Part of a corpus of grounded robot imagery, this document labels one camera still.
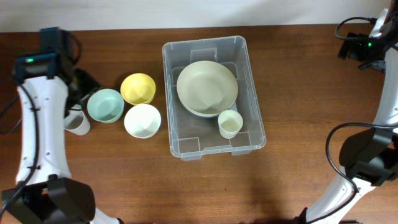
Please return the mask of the beige plate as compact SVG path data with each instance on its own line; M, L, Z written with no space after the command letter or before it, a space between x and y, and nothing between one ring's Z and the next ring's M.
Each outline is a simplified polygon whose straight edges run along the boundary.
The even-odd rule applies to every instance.
M239 87L224 65L208 60L186 66L177 78L177 95L190 109L203 114L220 114L237 100Z

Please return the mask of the cream plate front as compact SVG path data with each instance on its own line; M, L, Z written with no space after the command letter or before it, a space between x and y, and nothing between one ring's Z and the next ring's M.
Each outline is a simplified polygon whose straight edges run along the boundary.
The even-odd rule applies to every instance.
M219 114L203 114L203 113L198 113L198 112L195 112L195 111L193 111L192 109L190 109L190 108L189 108L188 106L186 106L184 103L181 103L181 104L183 105L183 107L184 107L186 110L188 110L188 111L191 112L192 114L197 115L197 116L200 116L200 117L202 117L202 118L213 118L213 117L219 116ZM238 109L237 109L236 103L234 103L234 104L232 105L232 107L231 107L229 110L237 111Z

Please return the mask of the cream cup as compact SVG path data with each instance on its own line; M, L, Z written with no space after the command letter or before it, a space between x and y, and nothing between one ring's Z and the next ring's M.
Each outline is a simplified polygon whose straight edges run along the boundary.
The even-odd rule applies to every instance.
M223 111L218 116L218 127L222 137L234 138L243 126L243 117L234 110Z

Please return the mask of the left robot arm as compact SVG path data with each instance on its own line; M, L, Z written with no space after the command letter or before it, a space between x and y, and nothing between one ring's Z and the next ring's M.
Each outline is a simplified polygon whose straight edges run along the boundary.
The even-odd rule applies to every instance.
M100 87L76 68L80 41L58 27L40 31L40 49L13 66L22 110L22 153L16 186L2 192L2 211L21 223L120 223L97 208L87 184L75 181L65 153L64 119Z

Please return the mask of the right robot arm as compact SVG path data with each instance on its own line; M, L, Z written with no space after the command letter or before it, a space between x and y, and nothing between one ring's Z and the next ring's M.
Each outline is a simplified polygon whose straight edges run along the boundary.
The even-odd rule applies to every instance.
M359 61L360 70L371 68L385 74L376 117L371 124L343 123L330 131L325 153L337 175L320 199L293 219L294 223L342 223L364 195L397 178L397 1L391 1L379 17L365 20L373 25L370 34L341 36L342 24L338 24L335 37L343 41L339 58ZM331 138L337 130L354 126L363 131L345 140L335 164L330 155Z

